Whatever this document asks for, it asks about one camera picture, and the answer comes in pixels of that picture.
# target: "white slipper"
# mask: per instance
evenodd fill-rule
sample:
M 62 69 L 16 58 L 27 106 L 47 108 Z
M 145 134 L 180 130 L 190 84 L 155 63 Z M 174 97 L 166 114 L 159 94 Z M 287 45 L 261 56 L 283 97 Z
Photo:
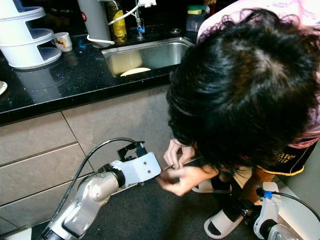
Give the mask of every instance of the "white slipper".
M 244 217 L 239 215 L 239 217 L 235 221 L 231 221 L 223 210 L 219 211 L 216 215 L 210 217 L 204 222 L 204 231 L 205 233 L 213 239 L 223 239 L 229 233 L 233 231 L 233 229 L 238 226 L 238 224 L 242 221 Z M 217 231 L 212 233 L 210 229 L 215 228 Z
M 209 193 L 215 193 L 215 194 L 229 194 L 232 191 L 232 187 L 230 184 L 230 188 L 226 190 L 220 190 L 220 189 L 214 189 L 212 187 L 211 179 L 204 180 L 201 182 L 198 187 L 193 187 L 192 191 L 200 194 L 209 194 Z

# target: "black shorts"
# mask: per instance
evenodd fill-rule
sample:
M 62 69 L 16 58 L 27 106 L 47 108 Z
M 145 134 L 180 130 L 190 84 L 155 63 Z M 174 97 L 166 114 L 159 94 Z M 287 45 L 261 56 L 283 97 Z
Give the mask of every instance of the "black shorts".
M 305 148 L 294 148 L 286 146 L 283 152 L 275 156 L 277 162 L 275 166 L 260 167 L 264 172 L 276 175 L 293 176 L 301 173 L 305 168 L 305 163 L 314 150 L 318 141 Z

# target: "dark floor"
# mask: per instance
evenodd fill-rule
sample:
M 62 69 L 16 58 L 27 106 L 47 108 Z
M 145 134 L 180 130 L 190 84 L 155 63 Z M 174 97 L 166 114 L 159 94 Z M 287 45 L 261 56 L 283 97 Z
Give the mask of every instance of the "dark floor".
M 240 187 L 233 182 L 233 195 Z M 154 179 L 113 195 L 100 210 L 83 240 L 211 240 L 204 231 L 206 219 L 217 213 L 230 196 L 195 193 L 182 197 L 159 187 Z M 32 240 L 45 228 L 32 229 Z M 225 240 L 258 239 L 242 223 Z

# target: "black cable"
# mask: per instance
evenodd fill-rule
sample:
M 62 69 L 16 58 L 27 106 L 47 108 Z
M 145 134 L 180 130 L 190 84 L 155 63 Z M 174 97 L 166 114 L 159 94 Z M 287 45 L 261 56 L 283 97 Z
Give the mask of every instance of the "black cable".
M 285 193 L 282 193 L 282 192 L 277 192 L 277 191 L 272 191 L 271 193 L 272 193 L 272 194 L 275 194 L 275 195 L 280 195 L 280 196 L 284 196 L 284 197 L 287 197 L 287 198 L 296 200 L 297 202 L 301 203 L 301 204 L 304 205 L 306 208 L 308 208 L 308 209 L 316 216 L 316 218 L 317 218 L 318 221 L 320 222 L 320 216 L 318 215 L 318 213 L 317 213 L 312 207 L 310 207 L 308 204 L 306 204 L 304 201 L 300 200 L 299 198 L 296 198 L 296 197 L 294 197 L 294 196 L 291 196 L 291 195 L 289 195 L 289 194 L 285 194 Z
M 78 168 L 78 170 L 76 171 L 74 177 L 73 177 L 73 180 L 72 182 L 70 183 L 70 186 L 68 187 L 68 189 L 66 190 L 61 202 L 59 203 L 58 207 L 56 208 L 52 218 L 54 219 L 60 212 L 61 208 L 63 207 L 63 205 L 65 204 L 70 192 L 71 192 L 71 189 L 73 188 L 73 186 L 75 185 L 82 169 L 84 168 L 85 164 L 87 163 L 87 161 L 89 160 L 89 158 L 101 147 L 103 147 L 104 145 L 107 145 L 109 143 L 112 143 L 112 142 L 116 142 L 116 141 L 126 141 L 126 142 L 130 142 L 130 143 L 137 143 L 136 141 L 130 139 L 130 138 L 126 138 L 126 137 L 115 137 L 115 138 L 112 138 L 112 139 L 109 139 L 101 144 L 99 144 L 98 146 L 96 146 L 94 149 L 91 150 L 91 152 L 89 152 L 89 154 L 84 158 L 84 160 L 82 161 L 80 167 Z

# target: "hand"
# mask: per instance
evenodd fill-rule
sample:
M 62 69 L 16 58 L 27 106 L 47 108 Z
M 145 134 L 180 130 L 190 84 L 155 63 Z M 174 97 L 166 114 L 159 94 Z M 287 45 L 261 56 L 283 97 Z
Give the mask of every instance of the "hand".
M 214 178 L 219 174 L 217 169 L 204 166 L 203 169 L 195 166 L 185 166 L 179 169 L 162 171 L 156 178 L 158 184 L 169 192 L 182 196 L 204 180 Z
M 182 150 L 182 156 L 177 158 L 178 150 Z M 168 166 L 173 165 L 175 169 L 182 168 L 186 161 L 195 155 L 195 149 L 192 146 L 184 146 L 177 139 L 170 140 L 170 144 L 164 153 L 164 160 Z

